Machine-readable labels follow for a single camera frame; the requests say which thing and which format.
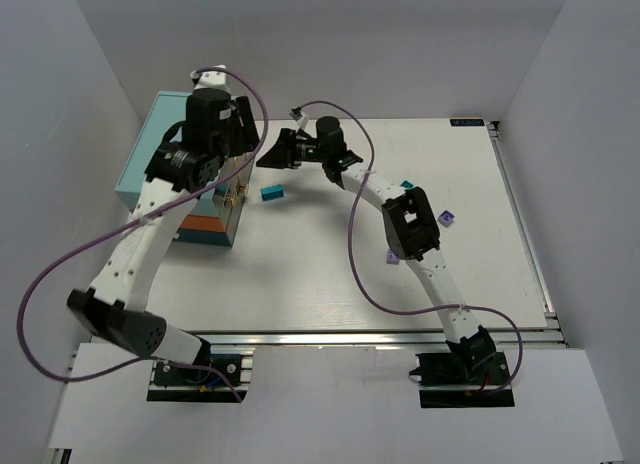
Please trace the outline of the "teal drawer cabinet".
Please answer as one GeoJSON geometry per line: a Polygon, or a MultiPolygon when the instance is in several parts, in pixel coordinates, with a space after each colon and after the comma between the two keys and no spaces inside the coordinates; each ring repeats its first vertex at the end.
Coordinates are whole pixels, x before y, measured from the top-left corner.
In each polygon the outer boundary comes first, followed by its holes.
{"type": "MultiPolygon", "coordinates": [[[[115,192],[134,215],[147,214],[178,195],[169,183],[151,182],[146,170],[169,128],[185,119],[188,95],[161,91],[141,128],[136,143],[115,186],[115,192]]],[[[189,209],[174,235],[178,242],[231,247],[234,244],[253,165],[245,156],[227,160],[222,177],[240,172],[226,183],[180,206],[189,209]]]]}

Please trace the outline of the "aluminium rail front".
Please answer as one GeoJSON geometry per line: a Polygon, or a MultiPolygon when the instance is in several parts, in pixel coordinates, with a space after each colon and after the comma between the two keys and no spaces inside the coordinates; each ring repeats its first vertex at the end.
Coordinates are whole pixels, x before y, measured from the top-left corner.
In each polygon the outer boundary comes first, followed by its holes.
{"type": "MultiPolygon", "coordinates": [[[[497,345],[517,344],[514,331],[489,331],[497,345]]],[[[523,344],[566,345],[559,327],[520,331],[523,344]]],[[[202,337],[217,345],[409,345],[445,344],[442,332],[214,333],[202,337]]]]}

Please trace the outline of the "purple lego brick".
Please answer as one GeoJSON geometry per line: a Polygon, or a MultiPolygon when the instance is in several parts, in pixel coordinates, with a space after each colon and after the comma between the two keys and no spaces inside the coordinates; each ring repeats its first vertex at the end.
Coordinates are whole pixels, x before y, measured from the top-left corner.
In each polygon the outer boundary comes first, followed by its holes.
{"type": "Polygon", "coordinates": [[[450,227],[454,223],[454,220],[455,216],[448,210],[443,210],[437,218],[437,221],[445,228],[450,227]]]}

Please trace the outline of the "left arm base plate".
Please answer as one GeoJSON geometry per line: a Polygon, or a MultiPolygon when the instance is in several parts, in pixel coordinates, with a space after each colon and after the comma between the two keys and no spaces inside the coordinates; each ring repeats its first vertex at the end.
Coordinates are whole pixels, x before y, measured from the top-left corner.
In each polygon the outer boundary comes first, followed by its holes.
{"type": "Polygon", "coordinates": [[[246,397],[251,382],[253,350],[214,346],[208,366],[219,371],[232,385],[240,399],[223,379],[211,371],[190,370],[169,363],[152,367],[146,400],[163,403],[233,403],[246,397]]]}

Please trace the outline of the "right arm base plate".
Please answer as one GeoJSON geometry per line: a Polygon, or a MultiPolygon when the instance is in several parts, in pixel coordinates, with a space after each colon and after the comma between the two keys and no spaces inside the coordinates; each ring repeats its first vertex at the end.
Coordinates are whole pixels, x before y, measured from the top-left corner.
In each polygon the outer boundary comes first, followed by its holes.
{"type": "Polygon", "coordinates": [[[419,387],[422,409],[512,408],[515,400],[507,385],[509,368],[503,352],[469,374],[449,353],[416,355],[409,379],[419,387]]]}

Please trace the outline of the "cyan long lego brick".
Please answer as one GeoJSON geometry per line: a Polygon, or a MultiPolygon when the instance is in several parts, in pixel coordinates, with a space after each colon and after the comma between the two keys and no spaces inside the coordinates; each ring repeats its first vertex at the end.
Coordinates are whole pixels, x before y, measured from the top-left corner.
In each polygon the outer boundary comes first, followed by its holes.
{"type": "Polygon", "coordinates": [[[284,188],[281,185],[267,186],[260,189],[260,196],[263,201],[271,201],[284,197],[284,188]]]}

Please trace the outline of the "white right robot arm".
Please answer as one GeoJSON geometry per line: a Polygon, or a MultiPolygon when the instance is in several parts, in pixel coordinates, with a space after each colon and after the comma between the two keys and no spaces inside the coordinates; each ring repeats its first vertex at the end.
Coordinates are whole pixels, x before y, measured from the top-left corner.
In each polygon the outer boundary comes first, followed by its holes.
{"type": "Polygon", "coordinates": [[[296,169],[319,163],[328,180],[381,212],[389,250],[411,269],[437,313],[453,365],[471,380],[484,372],[496,353],[488,331],[473,314],[454,282],[441,252],[440,230],[423,189],[405,188],[378,175],[370,163],[350,150],[339,120],[316,121],[314,136],[305,131],[308,116],[291,112],[297,127],[283,129],[274,146],[258,161],[262,168],[296,169]]]}

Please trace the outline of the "purple lego plate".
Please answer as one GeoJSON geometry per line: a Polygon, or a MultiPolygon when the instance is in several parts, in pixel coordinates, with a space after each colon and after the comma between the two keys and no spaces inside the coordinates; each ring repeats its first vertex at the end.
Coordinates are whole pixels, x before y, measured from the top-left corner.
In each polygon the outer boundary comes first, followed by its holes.
{"type": "Polygon", "coordinates": [[[400,263],[400,259],[393,251],[388,250],[386,253],[386,263],[390,265],[398,265],[400,263]]]}

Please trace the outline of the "blue label sticker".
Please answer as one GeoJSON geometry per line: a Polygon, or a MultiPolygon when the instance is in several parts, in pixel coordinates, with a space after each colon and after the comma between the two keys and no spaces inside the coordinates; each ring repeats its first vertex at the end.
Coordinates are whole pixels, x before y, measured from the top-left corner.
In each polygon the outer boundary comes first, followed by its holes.
{"type": "Polygon", "coordinates": [[[450,118],[452,127],[484,127],[485,122],[481,118],[450,118]]]}

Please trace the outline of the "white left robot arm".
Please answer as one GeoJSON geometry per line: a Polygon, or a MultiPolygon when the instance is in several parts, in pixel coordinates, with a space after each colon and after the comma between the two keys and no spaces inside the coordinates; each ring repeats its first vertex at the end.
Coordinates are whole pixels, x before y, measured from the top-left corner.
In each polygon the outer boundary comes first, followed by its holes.
{"type": "Polygon", "coordinates": [[[225,162],[253,151],[259,137],[245,96],[201,88],[186,100],[184,120],[163,135],[145,171],[132,217],[103,269],[86,290],[74,290],[67,306],[94,336],[138,357],[205,366],[203,339],[148,312],[153,280],[180,225],[195,206],[190,194],[204,189],[225,162]]]}

